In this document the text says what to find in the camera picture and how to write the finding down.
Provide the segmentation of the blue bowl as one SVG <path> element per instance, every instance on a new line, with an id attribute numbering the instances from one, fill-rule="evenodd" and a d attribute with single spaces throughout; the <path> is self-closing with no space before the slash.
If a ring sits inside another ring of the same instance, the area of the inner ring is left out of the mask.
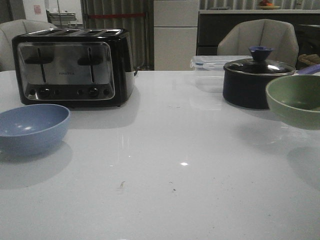
<path id="1" fill-rule="evenodd" d="M 33 104 L 0 114 L 0 151 L 11 156 L 45 153 L 66 135 L 71 112 L 57 104 Z"/>

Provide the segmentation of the green bowl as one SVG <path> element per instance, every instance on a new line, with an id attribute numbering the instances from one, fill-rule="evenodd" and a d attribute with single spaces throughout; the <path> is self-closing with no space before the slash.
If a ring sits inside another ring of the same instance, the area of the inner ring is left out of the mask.
<path id="1" fill-rule="evenodd" d="M 320 129 L 320 77 L 288 75 L 266 85 L 269 109 L 285 124 L 305 130 Z"/>

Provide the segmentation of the clear plastic food container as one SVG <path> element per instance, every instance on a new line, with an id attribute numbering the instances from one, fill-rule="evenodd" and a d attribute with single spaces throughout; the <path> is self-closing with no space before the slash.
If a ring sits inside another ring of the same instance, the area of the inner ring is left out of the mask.
<path id="1" fill-rule="evenodd" d="M 195 86 L 204 92 L 221 93 L 224 82 L 224 65 L 231 61 L 249 59 L 248 55 L 196 55 L 191 58 Z"/>

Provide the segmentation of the dark blue saucepan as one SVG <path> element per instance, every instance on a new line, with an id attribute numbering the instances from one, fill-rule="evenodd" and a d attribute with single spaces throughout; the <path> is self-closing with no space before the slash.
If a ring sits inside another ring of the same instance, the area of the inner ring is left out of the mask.
<path id="1" fill-rule="evenodd" d="M 246 75 L 224 70 L 222 95 L 224 99 L 236 106 L 266 110 L 268 109 L 266 86 L 275 78 L 297 74 L 313 74 L 320 71 L 320 66 L 313 65 L 294 73 L 282 76 Z"/>

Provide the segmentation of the black and steel toaster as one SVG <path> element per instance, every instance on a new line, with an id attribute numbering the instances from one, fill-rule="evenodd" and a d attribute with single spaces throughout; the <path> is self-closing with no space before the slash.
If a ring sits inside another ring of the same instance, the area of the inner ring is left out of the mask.
<path id="1" fill-rule="evenodd" d="M 15 36 L 12 47 L 23 104 L 117 107 L 132 94 L 126 29 L 46 29 Z"/>

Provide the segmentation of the white cabinet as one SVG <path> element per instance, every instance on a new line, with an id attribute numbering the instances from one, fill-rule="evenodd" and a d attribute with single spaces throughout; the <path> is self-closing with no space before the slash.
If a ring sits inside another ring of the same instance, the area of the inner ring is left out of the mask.
<path id="1" fill-rule="evenodd" d="M 153 2 L 154 69 L 188 71 L 196 55 L 199 0 Z"/>

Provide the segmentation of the dark sideboard counter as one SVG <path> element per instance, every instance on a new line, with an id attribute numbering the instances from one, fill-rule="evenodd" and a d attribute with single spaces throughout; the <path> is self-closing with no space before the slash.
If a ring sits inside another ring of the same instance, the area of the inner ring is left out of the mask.
<path id="1" fill-rule="evenodd" d="M 239 23 L 271 19 L 298 25 L 319 25 L 320 11 L 274 10 L 200 10 L 197 23 L 197 55 L 216 55 L 219 43 Z"/>

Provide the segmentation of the beige chair right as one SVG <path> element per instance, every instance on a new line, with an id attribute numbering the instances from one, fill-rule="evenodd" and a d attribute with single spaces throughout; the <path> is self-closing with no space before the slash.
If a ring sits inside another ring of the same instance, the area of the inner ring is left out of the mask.
<path id="1" fill-rule="evenodd" d="M 299 46 L 295 28 L 291 23 L 258 19 L 237 24 L 217 47 L 220 56 L 249 56 L 250 47 L 273 48 L 270 60 L 295 66 Z"/>

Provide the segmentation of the beige chair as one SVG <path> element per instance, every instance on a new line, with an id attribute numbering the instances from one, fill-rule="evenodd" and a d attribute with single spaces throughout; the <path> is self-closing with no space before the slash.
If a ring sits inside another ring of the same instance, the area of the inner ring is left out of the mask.
<path id="1" fill-rule="evenodd" d="M 249 56 L 250 47 L 273 48 L 270 60 L 295 66 L 299 46 L 295 28 L 291 23 L 258 19 L 237 24 L 217 47 L 220 56 Z"/>
<path id="2" fill-rule="evenodd" d="M 16 36 L 57 28 L 49 22 L 18 19 L 0 24 L 0 71 L 15 70 L 12 39 Z"/>

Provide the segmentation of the glass pot lid blue knob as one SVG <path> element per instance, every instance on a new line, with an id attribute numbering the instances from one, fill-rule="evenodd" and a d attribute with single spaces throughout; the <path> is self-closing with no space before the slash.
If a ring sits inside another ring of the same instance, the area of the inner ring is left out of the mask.
<path id="1" fill-rule="evenodd" d="M 229 61 L 224 64 L 224 70 L 250 76 L 284 76 L 296 70 L 288 63 L 268 59 L 274 48 L 251 46 L 248 50 L 251 58 Z"/>

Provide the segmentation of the fruit bowl on counter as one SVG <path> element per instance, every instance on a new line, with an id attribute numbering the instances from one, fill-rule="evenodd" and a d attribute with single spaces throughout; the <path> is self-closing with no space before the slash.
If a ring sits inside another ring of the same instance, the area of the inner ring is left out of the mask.
<path id="1" fill-rule="evenodd" d="M 274 5 L 272 2 L 270 2 L 269 0 L 261 0 L 257 6 L 261 9 L 261 10 L 278 10 L 280 9 L 280 6 L 278 5 Z"/>

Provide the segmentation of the beige chair left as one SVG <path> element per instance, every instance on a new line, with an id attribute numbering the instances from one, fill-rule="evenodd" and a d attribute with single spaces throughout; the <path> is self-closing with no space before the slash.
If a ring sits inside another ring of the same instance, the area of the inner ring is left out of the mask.
<path id="1" fill-rule="evenodd" d="M 49 22 L 18 19 L 0 24 L 0 71 L 15 70 L 12 39 L 16 36 L 57 28 Z"/>

